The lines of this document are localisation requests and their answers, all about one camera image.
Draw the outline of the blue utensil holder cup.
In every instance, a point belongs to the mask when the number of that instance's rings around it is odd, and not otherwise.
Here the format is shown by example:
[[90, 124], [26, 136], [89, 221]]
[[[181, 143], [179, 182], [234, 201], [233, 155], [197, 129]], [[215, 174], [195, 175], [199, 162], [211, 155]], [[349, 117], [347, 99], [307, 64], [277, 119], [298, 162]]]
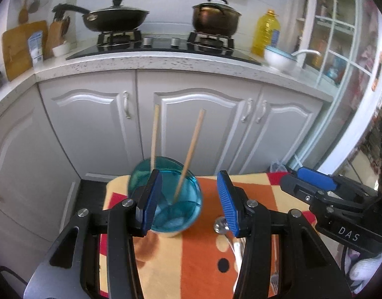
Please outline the blue utensil holder cup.
[[157, 157], [154, 167], [162, 175], [162, 191], [156, 207], [152, 231], [174, 237], [191, 227], [202, 211], [202, 191], [191, 171], [185, 175], [181, 191], [175, 198], [183, 164], [169, 157]]

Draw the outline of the long brown wooden chopstick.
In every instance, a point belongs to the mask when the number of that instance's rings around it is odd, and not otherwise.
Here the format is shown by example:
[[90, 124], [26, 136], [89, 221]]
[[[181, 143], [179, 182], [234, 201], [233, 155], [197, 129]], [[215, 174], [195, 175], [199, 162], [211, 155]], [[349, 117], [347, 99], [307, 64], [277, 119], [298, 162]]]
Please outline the long brown wooden chopstick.
[[187, 156], [186, 156], [185, 162], [183, 164], [183, 169], [182, 169], [182, 172], [181, 172], [181, 175], [180, 175], [180, 178], [179, 178], [179, 181], [177, 183], [177, 187], [176, 187], [176, 190], [175, 190], [175, 193], [174, 193], [174, 196], [173, 196], [173, 203], [176, 203], [178, 198], [179, 198], [179, 195], [180, 195], [180, 192], [181, 192], [181, 189], [182, 189], [182, 185], [183, 185], [183, 182], [185, 180], [185, 176], [186, 176], [187, 171], [188, 171], [188, 169], [190, 167], [190, 164], [192, 162], [192, 159], [193, 159], [193, 156], [194, 156], [194, 152], [195, 152], [195, 149], [196, 149], [196, 145], [197, 145], [197, 142], [198, 142], [198, 138], [199, 138], [199, 135], [200, 135], [200, 131], [201, 131], [201, 128], [202, 128], [202, 125], [203, 125], [205, 113], [206, 113], [205, 109], [201, 109], [199, 111], [198, 119], [197, 119], [196, 126], [195, 126], [195, 129], [194, 129], [194, 133], [192, 135], [190, 147], [188, 149]]

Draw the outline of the light wooden chopstick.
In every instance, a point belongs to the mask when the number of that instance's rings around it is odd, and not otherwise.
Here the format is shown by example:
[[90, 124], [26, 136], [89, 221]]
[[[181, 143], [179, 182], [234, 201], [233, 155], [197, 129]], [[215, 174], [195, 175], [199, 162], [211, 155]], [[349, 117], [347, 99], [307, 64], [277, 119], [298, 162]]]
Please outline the light wooden chopstick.
[[150, 156], [150, 170], [151, 171], [153, 171], [155, 169], [159, 113], [160, 113], [160, 105], [156, 104], [154, 107], [154, 120], [153, 120], [153, 126], [152, 126], [152, 141], [151, 141], [151, 156]]

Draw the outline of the metal spoon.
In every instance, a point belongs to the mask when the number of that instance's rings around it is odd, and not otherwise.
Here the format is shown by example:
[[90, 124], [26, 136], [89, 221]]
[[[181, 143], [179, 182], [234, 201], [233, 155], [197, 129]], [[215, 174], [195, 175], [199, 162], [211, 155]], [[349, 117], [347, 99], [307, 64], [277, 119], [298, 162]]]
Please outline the metal spoon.
[[229, 231], [225, 217], [217, 217], [213, 225], [214, 231], [217, 234], [225, 235]]

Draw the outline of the checkered red orange blanket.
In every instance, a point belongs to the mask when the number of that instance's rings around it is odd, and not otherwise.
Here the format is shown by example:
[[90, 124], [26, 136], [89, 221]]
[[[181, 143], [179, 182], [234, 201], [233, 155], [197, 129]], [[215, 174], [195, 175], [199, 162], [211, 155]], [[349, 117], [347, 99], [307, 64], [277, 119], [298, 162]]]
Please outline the checkered red orange blanket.
[[[230, 175], [249, 198], [271, 210], [287, 213], [292, 208], [303, 212], [309, 223], [315, 217], [308, 206], [282, 193], [279, 180], [285, 173]], [[225, 236], [213, 224], [223, 214], [213, 176], [197, 177], [202, 188], [202, 212], [196, 222], [178, 235], [148, 232], [135, 238], [136, 262], [144, 298], [232, 298], [237, 267]], [[117, 177], [106, 186], [103, 209], [112, 208], [127, 198], [129, 175]], [[100, 294], [108, 298], [106, 236], [100, 238]]]

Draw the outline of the white bowl with ladle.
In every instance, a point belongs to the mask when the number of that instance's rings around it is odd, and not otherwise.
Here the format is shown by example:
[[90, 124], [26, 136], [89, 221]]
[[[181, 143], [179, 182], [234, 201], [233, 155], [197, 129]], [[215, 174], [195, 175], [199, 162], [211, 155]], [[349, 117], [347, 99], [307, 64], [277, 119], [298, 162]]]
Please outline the white bowl with ladle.
[[287, 53], [272, 46], [266, 46], [264, 50], [264, 58], [270, 68], [280, 72], [291, 72], [296, 68], [298, 56], [312, 54], [321, 56], [321, 53], [312, 49], [299, 49], [293, 53]]

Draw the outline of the glass display cabinet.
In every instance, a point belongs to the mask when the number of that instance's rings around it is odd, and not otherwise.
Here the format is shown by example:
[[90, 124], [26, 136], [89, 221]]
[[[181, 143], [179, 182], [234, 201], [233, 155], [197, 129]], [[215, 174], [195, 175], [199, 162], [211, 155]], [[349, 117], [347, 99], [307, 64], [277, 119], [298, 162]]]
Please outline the glass display cabinet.
[[378, 9], [373, 0], [305, 0], [299, 21], [308, 47], [302, 63], [319, 86], [347, 80], [364, 83], [373, 71], [378, 47]]

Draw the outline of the yellow oil bottle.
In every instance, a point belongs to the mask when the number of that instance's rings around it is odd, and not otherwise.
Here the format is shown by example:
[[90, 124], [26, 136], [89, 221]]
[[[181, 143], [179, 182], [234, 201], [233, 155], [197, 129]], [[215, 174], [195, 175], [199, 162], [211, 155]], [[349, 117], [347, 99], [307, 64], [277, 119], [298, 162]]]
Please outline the yellow oil bottle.
[[281, 25], [277, 19], [277, 14], [273, 9], [268, 9], [267, 12], [257, 21], [251, 52], [254, 55], [263, 57], [265, 47], [277, 46], [280, 31]]

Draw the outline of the black gas stove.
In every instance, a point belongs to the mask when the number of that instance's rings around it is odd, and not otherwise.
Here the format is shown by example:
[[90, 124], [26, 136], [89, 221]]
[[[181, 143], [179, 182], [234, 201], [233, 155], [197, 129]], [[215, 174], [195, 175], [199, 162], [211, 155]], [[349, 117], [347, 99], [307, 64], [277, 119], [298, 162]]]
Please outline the black gas stove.
[[98, 35], [97, 43], [67, 57], [74, 60], [80, 57], [104, 55], [108, 53], [159, 51], [176, 53], [195, 53], [214, 57], [222, 57], [251, 64], [260, 65], [254, 58], [235, 49], [231, 37], [221, 35], [190, 32], [187, 39], [153, 38], [142, 36], [140, 30], [130, 32], [103, 32]]

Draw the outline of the dark cooking pot with lid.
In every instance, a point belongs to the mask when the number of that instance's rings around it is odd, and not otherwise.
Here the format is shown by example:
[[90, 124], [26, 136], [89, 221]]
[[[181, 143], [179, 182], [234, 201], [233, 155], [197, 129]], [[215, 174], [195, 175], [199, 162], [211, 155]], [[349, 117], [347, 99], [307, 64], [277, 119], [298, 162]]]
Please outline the dark cooking pot with lid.
[[207, 0], [193, 6], [192, 25], [196, 32], [232, 37], [240, 17], [227, 0]]

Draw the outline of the small white bowl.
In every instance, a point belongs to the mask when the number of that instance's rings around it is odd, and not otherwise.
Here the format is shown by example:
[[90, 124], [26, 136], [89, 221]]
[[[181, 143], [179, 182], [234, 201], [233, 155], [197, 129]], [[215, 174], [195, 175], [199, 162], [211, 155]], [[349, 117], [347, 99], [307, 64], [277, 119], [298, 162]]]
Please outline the small white bowl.
[[66, 55], [70, 52], [71, 50], [71, 44], [70, 43], [63, 43], [59, 46], [53, 47], [52, 48], [52, 53], [54, 57], [60, 57], [63, 55]]

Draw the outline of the black frying pan with lid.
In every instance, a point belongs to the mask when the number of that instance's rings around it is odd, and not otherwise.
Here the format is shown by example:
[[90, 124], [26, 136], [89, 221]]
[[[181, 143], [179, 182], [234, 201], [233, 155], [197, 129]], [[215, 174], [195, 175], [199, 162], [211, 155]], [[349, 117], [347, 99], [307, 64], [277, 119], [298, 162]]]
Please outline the black frying pan with lid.
[[84, 7], [60, 3], [53, 13], [73, 11], [82, 14], [84, 25], [94, 32], [129, 32], [143, 24], [149, 11], [121, 5], [122, 0], [112, 0], [112, 5], [94, 11]]

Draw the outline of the white blue packet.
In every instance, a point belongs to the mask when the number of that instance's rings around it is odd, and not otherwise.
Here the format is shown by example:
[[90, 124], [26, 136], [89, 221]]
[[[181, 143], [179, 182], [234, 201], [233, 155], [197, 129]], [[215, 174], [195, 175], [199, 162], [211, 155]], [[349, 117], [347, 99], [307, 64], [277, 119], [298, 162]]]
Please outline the white blue packet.
[[34, 32], [27, 40], [29, 54], [32, 61], [32, 66], [39, 66], [43, 62], [43, 47], [42, 47], [43, 32], [41, 30]]

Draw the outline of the wooden knife block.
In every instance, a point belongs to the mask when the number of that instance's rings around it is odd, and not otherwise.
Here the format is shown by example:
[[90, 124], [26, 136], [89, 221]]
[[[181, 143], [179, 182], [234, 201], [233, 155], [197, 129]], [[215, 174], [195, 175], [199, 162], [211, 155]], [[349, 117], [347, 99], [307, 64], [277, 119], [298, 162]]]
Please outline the wooden knife block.
[[68, 16], [63, 20], [53, 21], [53, 23], [51, 23], [44, 50], [45, 60], [54, 56], [52, 51], [53, 48], [62, 45], [65, 42], [65, 35], [69, 29], [70, 21], [70, 17]]

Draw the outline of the wooden cutting board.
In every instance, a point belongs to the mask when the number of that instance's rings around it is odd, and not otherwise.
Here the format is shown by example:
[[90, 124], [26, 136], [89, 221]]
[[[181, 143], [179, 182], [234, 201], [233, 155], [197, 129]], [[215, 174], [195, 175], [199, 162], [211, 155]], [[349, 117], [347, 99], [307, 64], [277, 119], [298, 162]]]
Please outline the wooden cutting board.
[[27, 40], [37, 31], [42, 31], [42, 51], [45, 51], [48, 36], [46, 20], [22, 24], [2, 34], [2, 53], [8, 81], [13, 81], [33, 67]]

